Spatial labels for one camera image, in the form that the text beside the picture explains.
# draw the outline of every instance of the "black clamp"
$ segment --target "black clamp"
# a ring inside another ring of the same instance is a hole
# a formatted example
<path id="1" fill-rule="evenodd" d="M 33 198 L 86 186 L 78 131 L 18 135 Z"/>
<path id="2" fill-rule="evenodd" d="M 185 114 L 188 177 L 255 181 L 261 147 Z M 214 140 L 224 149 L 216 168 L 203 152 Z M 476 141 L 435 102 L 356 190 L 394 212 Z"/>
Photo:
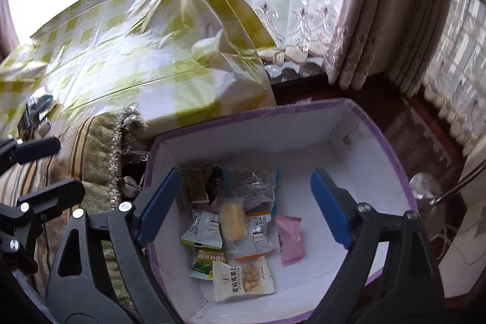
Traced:
<path id="1" fill-rule="evenodd" d="M 26 164 L 59 152 L 55 137 L 24 143 L 9 137 L 0 141 L 0 175 L 14 164 Z M 84 187 L 74 179 L 62 180 L 42 190 L 20 197 L 16 207 L 0 203 L 0 251 L 11 268 L 35 273 L 36 240 L 42 224 L 55 219 L 80 203 Z"/>
<path id="2" fill-rule="evenodd" d="M 155 239 L 180 183 L 181 173 L 172 169 L 160 187 L 144 189 L 133 203 L 122 202 L 115 210 L 92 215 L 81 208 L 73 212 L 51 268 L 46 295 L 50 311 L 60 323 L 183 324 L 142 255 L 142 248 Z M 113 244 L 136 310 L 117 302 L 103 240 Z"/>
<path id="3" fill-rule="evenodd" d="M 307 323 L 444 322 L 442 280 L 419 215 L 382 214 L 367 203 L 358 204 L 323 169 L 313 172 L 311 188 L 334 239 L 348 253 Z M 370 305 L 353 311 L 379 242 L 389 244 L 377 294 Z"/>

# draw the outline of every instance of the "pink snack packet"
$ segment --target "pink snack packet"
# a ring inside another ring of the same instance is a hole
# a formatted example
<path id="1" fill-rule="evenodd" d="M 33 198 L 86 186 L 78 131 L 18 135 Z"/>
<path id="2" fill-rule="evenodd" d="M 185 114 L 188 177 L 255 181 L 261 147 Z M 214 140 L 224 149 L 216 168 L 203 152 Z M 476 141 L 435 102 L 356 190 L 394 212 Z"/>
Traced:
<path id="1" fill-rule="evenodd" d="M 292 265 L 305 257 L 304 245 L 300 238 L 300 217 L 277 214 L 276 227 L 279 231 L 280 258 L 283 266 Z"/>

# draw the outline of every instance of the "blue gripper pad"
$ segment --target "blue gripper pad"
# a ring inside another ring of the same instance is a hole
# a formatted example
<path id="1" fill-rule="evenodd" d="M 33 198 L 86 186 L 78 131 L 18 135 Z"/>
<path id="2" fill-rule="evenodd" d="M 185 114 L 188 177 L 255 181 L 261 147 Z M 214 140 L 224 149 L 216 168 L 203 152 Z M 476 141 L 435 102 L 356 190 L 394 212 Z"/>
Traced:
<path id="1" fill-rule="evenodd" d="M 180 191 L 181 182 L 181 172 L 176 168 L 172 168 L 155 193 L 149 187 L 145 197 L 143 196 L 145 190 L 143 190 L 137 199 L 135 199 L 135 210 L 137 206 L 145 207 L 140 214 L 137 236 L 135 237 L 139 248 L 142 249 L 154 241 L 159 233 L 162 222 L 172 206 L 172 202 Z"/>
<path id="2" fill-rule="evenodd" d="M 310 177 L 310 188 L 334 240 L 349 250 L 354 243 L 350 231 L 351 218 L 337 198 L 339 194 L 349 195 L 349 193 L 338 188 L 324 170 L 317 169 L 312 172 Z"/>

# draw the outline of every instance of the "cable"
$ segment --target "cable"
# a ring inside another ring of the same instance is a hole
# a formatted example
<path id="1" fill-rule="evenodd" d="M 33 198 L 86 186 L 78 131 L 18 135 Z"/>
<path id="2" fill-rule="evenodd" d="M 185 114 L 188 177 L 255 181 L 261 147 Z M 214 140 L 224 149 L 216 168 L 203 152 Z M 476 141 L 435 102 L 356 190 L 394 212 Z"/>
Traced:
<path id="1" fill-rule="evenodd" d="M 437 258 L 437 260 L 441 259 L 442 255 L 444 254 L 445 252 L 445 249 L 446 249 L 446 245 L 449 245 L 450 247 L 453 247 L 457 250 L 457 252 L 461 255 L 461 258 L 464 262 L 464 265 L 466 265 L 467 267 L 470 267 L 471 265 L 474 265 L 476 262 L 478 262 L 479 260 L 481 260 L 481 258 L 485 257 L 486 256 L 486 253 L 482 254 L 481 256 L 479 256 L 478 258 L 476 258 L 474 261 L 472 262 L 467 262 L 466 260 L 466 257 L 465 255 L 462 253 L 462 251 L 453 244 L 453 242 L 447 237 L 447 229 L 450 229 L 451 231 L 455 232 L 456 236 L 458 235 L 463 235 L 465 234 L 467 231 L 470 231 L 472 228 L 474 228 L 476 225 L 478 225 L 479 223 L 481 223 L 482 221 L 484 220 L 484 216 L 481 216 L 479 218 L 479 220 L 477 220 L 472 226 L 470 226 L 468 229 L 462 231 L 461 233 L 458 232 L 457 228 L 451 226 L 451 225 L 444 225 L 442 227 L 442 231 L 443 231 L 443 234 L 437 234 L 435 236 L 433 236 L 430 241 L 433 242 L 434 240 L 436 240 L 438 237 L 441 238 L 441 239 L 444 239 L 444 244 L 442 246 L 442 253 L 439 255 L 439 257 Z"/>
<path id="2" fill-rule="evenodd" d="M 486 170 L 486 159 L 480 162 L 471 172 L 462 178 L 453 188 L 435 199 L 433 206 L 438 206 L 446 202 L 451 197 L 457 195 L 461 190 L 468 186 L 471 182 L 476 180 Z"/>
<path id="3" fill-rule="evenodd" d="M 50 249 L 49 249 L 49 240 L 47 239 L 47 230 L 46 230 L 46 223 L 42 223 L 42 229 L 44 230 L 44 239 L 46 241 L 46 261 L 47 261 L 47 269 L 49 271 L 49 276 L 50 276 Z"/>

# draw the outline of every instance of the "snack wrapper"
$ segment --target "snack wrapper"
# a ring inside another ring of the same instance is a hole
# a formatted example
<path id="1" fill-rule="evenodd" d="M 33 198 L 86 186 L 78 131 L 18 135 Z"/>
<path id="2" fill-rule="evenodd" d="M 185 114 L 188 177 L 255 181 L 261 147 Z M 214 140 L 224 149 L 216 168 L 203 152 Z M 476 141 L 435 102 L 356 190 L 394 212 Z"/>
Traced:
<path id="1" fill-rule="evenodd" d="M 235 261 L 246 261 L 273 251 L 275 244 L 267 237 L 271 219 L 269 212 L 246 215 L 246 237 L 241 240 L 225 239 L 227 253 L 233 254 Z"/>
<path id="2" fill-rule="evenodd" d="M 214 261 L 213 282 L 216 302 L 275 293 L 272 274 L 265 257 L 237 267 Z"/>
<path id="3" fill-rule="evenodd" d="M 191 169 L 182 171 L 181 192 L 187 194 L 190 203 L 208 203 L 204 172 Z"/>
<path id="4" fill-rule="evenodd" d="M 194 247 L 221 250 L 223 239 L 219 231 L 219 215 L 205 210 L 193 210 L 194 222 L 181 236 L 181 243 Z"/>
<path id="5" fill-rule="evenodd" d="M 300 217 L 276 215 L 279 231 L 280 258 L 283 266 L 292 265 L 305 257 L 304 245 L 300 237 Z"/>
<path id="6" fill-rule="evenodd" d="M 196 249 L 194 255 L 194 265 L 190 270 L 189 276 L 196 279 L 213 279 L 213 261 L 226 262 L 224 250 L 211 250 L 205 248 Z"/>

